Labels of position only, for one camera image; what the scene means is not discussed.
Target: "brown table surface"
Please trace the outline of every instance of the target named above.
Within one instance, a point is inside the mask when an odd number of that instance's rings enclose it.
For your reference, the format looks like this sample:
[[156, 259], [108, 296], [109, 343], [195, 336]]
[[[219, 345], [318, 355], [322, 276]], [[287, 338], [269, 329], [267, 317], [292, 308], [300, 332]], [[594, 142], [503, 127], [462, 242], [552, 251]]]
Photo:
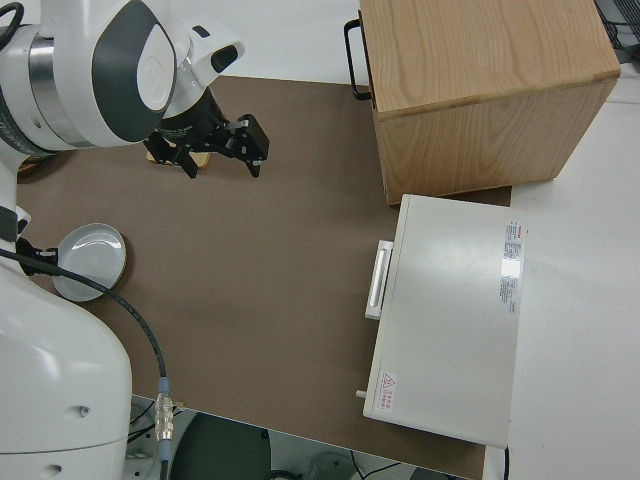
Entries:
[[[269, 135], [259, 179], [221, 156], [190, 180], [139, 145], [74, 152], [21, 181], [25, 237], [52, 247], [93, 222], [123, 234], [117, 290], [152, 325], [188, 407], [480, 478], [483, 446], [365, 418], [355, 396], [376, 338], [364, 318], [376, 245], [398, 218], [370, 105], [333, 84], [222, 78], [214, 91], [228, 117], [251, 112]], [[134, 392], [153, 397], [157, 368], [137, 325], [107, 299], [85, 305], [124, 344]]]

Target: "wood grain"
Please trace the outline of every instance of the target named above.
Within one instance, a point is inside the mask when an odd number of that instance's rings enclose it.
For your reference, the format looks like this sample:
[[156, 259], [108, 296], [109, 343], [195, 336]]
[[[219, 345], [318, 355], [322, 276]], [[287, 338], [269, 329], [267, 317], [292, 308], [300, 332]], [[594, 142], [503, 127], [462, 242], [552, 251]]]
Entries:
[[554, 178], [615, 83], [375, 120], [388, 203]]
[[617, 78], [592, 0], [361, 0], [380, 120]]

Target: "cable connector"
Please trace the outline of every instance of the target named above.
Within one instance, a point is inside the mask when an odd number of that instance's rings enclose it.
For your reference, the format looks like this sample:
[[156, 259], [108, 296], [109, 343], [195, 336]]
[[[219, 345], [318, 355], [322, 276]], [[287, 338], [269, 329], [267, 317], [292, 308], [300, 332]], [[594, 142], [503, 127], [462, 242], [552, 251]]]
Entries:
[[173, 438], [173, 401], [168, 393], [160, 392], [156, 400], [156, 439]]

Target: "warning label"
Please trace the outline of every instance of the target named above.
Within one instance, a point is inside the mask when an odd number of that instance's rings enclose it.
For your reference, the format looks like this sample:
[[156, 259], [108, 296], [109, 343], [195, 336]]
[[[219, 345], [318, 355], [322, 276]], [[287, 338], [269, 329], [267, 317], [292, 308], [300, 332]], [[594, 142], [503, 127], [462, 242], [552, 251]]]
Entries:
[[378, 382], [378, 399], [376, 408], [391, 412], [393, 410], [393, 398], [395, 395], [398, 376], [395, 373], [380, 372], [380, 380]]

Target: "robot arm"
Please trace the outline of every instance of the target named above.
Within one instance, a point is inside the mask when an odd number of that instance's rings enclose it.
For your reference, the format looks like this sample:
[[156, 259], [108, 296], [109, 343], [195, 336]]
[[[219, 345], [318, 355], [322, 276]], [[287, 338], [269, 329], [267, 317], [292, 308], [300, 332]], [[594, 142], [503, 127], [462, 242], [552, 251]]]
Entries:
[[0, 140], [33, 156], [144, 141], [191, 177], [190, 151], [257, 176], [266, 135], [250, 115], [229, 122], [208, 89], [244, 53], [226, 27], [174, 16], [168, 0], [42, 0], [41, 12], [0, 52]]
[[[15, 251], [15, 177], [28, 156], [144, 141], [158, 162], [190, 176], [189, 151], [239, 158], [257, 176], [267, 137], [250, 115], [229, 122], [208, 89], [243, 53], [214, 20], [179, 19], [169, 0], [42, 0], [40, 25], [20, 26], [21, 10], [0, 7], [16, 15], [0, 27], [0, 249]], [[131, 370], [115, 335], [0, 258], [0, 350], [11, 411], [0, 477], [121, 478]], [[166, 447], [171, 402], [163, 398]]]

